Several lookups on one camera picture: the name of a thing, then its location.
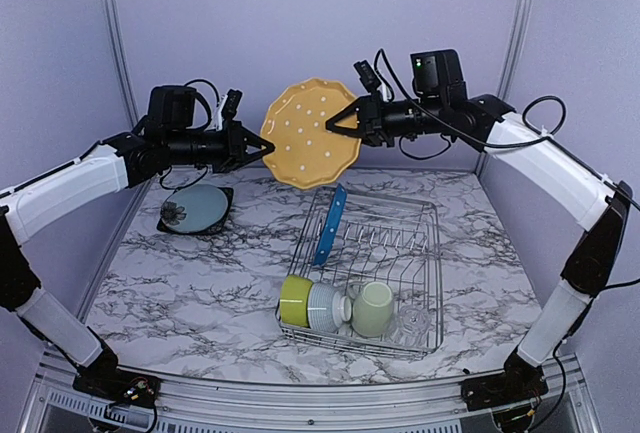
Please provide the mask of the yellow dotted plate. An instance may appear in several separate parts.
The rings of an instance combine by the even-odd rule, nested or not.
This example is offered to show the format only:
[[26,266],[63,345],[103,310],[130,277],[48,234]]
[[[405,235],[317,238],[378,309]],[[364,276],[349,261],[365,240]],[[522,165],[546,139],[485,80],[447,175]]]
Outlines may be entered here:
[[274,178],[301,190],[337,180],[359,157],[361,141],[326,129],[356,96],[339,81],[310,78],[270,105],[260,136],[275,150],[263,158]]

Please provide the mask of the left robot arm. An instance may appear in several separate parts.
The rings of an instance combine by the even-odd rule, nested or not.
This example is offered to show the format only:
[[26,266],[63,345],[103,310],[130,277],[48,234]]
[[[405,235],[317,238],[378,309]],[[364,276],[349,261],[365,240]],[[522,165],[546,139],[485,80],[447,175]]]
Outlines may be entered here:
[[235,120],[219,130],[124,132],[96,142],[86,153],[1,193],[1,306],[87,370],[106,398],[125,391],[117,357],[51,293],[21,248],[36,233],[87,203],[133,188],[176,165],[240,169],[274,152],[274,145]]

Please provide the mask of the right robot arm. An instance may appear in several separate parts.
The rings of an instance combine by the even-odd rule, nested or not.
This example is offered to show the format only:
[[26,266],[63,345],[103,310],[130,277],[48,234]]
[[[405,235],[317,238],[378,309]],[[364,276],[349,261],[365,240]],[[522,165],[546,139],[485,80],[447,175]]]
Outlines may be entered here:
[[559,145],[552,133],[535,129],[490,94],[386,102],[372,93],[329,118],[326,127],[374,147],[421,134],[461,139],[520,172],[576,220],[583,234],[542,313],[505,361],[503,372],[468,379],[462,386],[469,403],[504,404],[543,392],[544,361],[575,333],[607,288],[633,204],[630,187],[611,183]]

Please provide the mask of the blue dotted plate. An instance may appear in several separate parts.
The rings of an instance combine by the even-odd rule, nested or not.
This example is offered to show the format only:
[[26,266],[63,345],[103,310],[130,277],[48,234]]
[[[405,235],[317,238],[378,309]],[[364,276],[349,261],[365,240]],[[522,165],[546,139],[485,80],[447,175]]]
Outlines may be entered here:
[[347,196],[347,190],[341,184],[338,184],[335,188],[332,202],[325,218],[324,228],[320,235],[313,259],[313,266],[322,266],[329,258],[329,254],[337,236]]

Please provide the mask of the lime green bowl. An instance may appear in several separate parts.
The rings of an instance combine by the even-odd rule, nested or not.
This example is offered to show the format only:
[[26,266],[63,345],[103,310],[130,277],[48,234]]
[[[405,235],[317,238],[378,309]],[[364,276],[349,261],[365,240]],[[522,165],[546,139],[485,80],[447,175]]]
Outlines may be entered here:
[[281,321],[298,327],[308,327],[308,299],[313,282],[307,278],[288,275],[281,287],[279,310]]

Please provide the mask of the white striped bowl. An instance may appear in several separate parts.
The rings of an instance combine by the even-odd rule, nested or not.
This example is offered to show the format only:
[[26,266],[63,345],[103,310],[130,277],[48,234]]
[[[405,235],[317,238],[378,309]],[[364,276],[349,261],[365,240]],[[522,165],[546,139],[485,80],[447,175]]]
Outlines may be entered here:
[[352,311],[352,301],[342,290],[321,282],[312,285],[307,301],[311,330],[336,333],[351,321]]

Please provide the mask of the pale green mug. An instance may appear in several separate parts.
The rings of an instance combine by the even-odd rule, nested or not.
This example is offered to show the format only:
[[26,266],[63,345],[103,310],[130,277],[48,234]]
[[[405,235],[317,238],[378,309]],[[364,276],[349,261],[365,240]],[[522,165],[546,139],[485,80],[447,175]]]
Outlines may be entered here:
[[383,335],[394,311],[389,285],[381,281],[352,282],[347,286],[347,294],[352,300],[352,329],[365,338]]

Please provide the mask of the clear glass cup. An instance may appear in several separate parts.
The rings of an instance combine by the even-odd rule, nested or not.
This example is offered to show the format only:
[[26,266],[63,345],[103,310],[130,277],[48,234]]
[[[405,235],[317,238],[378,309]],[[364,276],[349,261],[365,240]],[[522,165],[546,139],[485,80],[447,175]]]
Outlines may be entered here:
[[428,309],[407,304],[394,314],[387,332],[387,340],[404,348],[422,348],[427,342],[429,328]]

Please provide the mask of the left aluminium frame post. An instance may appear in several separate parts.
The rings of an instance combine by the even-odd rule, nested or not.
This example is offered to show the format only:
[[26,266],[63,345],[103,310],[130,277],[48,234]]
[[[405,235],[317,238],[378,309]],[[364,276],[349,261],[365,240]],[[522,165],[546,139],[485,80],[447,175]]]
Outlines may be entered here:
[[138,109],[126,61],[117,0],[102,0],[102,4],[120,93],[123,99],[129,125],[134,127],[138,122]]

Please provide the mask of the aluminium frame post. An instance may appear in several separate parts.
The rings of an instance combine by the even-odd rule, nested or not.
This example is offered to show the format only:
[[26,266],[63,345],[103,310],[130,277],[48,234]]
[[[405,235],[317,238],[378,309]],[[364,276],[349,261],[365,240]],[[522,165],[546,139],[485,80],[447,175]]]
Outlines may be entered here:
[[129,125],[134,127],[138,122],[138,109],[126,61],[117,0],[102,0],[102,4],[120,93],[123,99]]
[[514,84],[519,60],[524,49],[524,43],[530,21],[533,0],[516,0],[512,27],[507,44],[506,57],[496,95],[501,100],[508,100]]

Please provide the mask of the right aluminium frame post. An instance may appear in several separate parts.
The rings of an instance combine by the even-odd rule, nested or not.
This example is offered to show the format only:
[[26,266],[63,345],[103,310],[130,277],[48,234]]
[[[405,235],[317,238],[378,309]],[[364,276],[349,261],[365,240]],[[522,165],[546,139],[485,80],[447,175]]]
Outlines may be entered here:
[[508,100],[514,84],[519,60],[524,49],[524,43],[530,21],[533,0],[516,0],[512,27],[507,44],[506,57],[496,95],[501,100]]

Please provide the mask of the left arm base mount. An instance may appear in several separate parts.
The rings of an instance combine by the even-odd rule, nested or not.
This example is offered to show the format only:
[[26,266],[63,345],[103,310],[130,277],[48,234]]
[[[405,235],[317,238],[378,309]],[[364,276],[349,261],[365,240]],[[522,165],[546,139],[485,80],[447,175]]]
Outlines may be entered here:
[[133,405],[152,409],[161,380],[153,375],[116,369],[109,374],[78,374],[73,381],[76,391],[109,400],[115,405]]

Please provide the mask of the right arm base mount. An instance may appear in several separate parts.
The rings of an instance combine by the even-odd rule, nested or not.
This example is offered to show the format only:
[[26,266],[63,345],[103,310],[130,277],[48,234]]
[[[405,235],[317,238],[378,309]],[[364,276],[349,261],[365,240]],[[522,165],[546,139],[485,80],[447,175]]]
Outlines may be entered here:
[[548,391],[541,368],[511,368],[501,373],[467,378],[461,383],[461,397],[469,411],[536,399]]

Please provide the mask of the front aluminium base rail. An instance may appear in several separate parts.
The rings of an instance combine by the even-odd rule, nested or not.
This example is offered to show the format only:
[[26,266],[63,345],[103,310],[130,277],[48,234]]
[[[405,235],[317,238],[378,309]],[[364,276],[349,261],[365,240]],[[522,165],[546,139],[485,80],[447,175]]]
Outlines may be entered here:
[[533,432],[601,429],[579,362],[544,366],[548,391],[499,407],[476,375],[369,385],[243,383],[159,374],[156,407],[112,406],[72,387],[74,369],[44,353],[19,420],[20,432]]

